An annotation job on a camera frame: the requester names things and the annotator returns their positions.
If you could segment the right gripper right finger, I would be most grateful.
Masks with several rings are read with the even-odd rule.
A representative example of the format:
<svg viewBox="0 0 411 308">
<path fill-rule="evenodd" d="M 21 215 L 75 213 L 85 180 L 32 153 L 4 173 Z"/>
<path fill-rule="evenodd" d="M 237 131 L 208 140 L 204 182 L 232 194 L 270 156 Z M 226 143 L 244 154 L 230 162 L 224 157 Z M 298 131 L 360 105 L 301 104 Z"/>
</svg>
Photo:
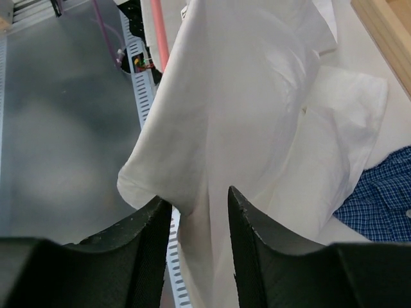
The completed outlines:
<svg viewBox="0 0 411 308">
<path fill-rule="evenodd" d="M 241 307 L 409 307 L 410 246 L 322 245 L 228 190 L 234 278 Z"/>
</svg>

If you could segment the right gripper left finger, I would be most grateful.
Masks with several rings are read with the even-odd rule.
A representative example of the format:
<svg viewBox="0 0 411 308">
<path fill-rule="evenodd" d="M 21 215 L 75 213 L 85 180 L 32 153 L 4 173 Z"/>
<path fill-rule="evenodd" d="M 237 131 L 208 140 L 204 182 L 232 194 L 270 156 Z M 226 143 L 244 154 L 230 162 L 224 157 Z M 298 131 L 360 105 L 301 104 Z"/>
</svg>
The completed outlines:
<svg viewBox="0 0 411 308">
<path fill-rule="evenodd" d="M 160 306 L 171 211 L 153 198 L 77 244 L 2 238 L 1 306 Z"/>
</svg>

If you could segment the white shirt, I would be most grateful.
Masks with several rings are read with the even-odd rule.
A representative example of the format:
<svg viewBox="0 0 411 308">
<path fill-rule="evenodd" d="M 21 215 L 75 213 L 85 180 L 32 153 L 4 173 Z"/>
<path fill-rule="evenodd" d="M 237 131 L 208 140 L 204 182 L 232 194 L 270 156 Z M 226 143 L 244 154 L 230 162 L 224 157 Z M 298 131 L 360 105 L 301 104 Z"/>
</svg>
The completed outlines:
<svg viewBox="0 0 411 308">
<path fill-rule="evenodd" d="M 387 82 L 324 66 L 331 1 L 194 1 L 184 142 L 193 172 L 180 238 L 196 307 L 237 307 L 227 195 L 315 239 L 353 192 L 379 134 Z"/>
</svg>

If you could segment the pink wire hanger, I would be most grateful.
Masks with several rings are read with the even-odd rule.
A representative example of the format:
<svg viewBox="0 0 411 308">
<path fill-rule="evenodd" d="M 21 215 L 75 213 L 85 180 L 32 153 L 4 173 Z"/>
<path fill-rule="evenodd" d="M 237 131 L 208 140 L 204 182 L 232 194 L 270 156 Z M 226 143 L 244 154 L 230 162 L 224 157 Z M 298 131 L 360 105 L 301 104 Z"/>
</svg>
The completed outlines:
<svg viewBox="0 0 411 308">
<path fill-rule="evenodd" d="M 162 5 L 160 0 L 151 0 L 150 4 L 152 7 L 152 16 L 155 26 L 161 67 L 162 70 L 165 71 L 170 56 L 170 52 L 168 47 L 164 17 L 162 13 Z"/>
</svg>

